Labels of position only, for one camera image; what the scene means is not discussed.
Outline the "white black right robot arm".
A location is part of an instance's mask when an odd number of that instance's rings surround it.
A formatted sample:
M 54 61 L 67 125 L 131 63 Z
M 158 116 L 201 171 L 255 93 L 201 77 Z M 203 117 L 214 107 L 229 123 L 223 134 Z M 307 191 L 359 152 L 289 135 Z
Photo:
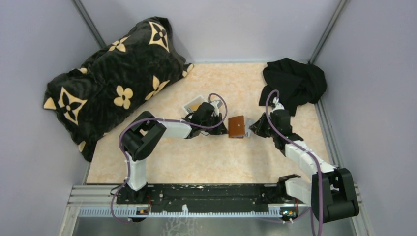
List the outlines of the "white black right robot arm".
M 360 212 L 352 173 L 322 160 L 293 132 L 287 110 L 262 116 L 249 129 L 263 138 L 272 138 L 275 147 L 295 162 L 309 180 L 293 174 L 278 181 L 277 197 L 284 203 L 293 198 L 308 204 L 323 223 L 357 216 Z

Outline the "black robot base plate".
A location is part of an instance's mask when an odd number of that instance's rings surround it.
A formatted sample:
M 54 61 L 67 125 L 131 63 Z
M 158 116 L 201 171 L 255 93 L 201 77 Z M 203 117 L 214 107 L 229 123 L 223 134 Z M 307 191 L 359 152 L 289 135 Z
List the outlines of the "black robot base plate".
M 276 184 L 151 184 L 142 203 L 152 213 L 263 213 L 270 206 L 291 210 L 303 202 L 286 196 Z

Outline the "brown leather card holder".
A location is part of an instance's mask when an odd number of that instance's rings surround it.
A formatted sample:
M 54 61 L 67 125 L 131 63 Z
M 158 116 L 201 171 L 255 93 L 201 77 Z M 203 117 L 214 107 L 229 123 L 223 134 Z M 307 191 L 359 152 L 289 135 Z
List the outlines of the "brown leather card holder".
M 235 116 L 228 119 L 229 138 L 240 139 L 245 135 L 244 116 Z

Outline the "white plastic card box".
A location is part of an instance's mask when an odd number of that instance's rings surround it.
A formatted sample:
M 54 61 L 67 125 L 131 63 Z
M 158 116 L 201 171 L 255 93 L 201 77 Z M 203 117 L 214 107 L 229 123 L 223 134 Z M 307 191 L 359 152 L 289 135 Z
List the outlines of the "white plastic card box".
M 204 98 L 202 95 L 198 95 L 195 98 L 193 98 L 192 100 L 188 101 L 187 103 L 185 103 L 182 106 L 183 111 L 188 114 L 188 113 L 192 113 L 189 106 L 190 105 L 194 105 L 194 104 L 203 104 L 204 102 L 208 102 L 208 100 L 206 98 Z

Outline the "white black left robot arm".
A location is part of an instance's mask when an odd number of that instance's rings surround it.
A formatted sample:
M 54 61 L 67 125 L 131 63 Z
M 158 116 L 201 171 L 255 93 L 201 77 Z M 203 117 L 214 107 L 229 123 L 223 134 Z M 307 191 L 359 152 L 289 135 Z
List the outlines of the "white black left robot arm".
M 145 111 L 128 125 L 119 136 L 119 147 L 127 163 L 127 177 L 116 191 L 117 203 L 142 204 L 150 199 L 146 159 L 162 138 L 192 139 L 201 133 L 227 134 L 219 111 L 222 105 L 220 100 L 203 102 L 196 111 L 181 119 L 156 118 Z

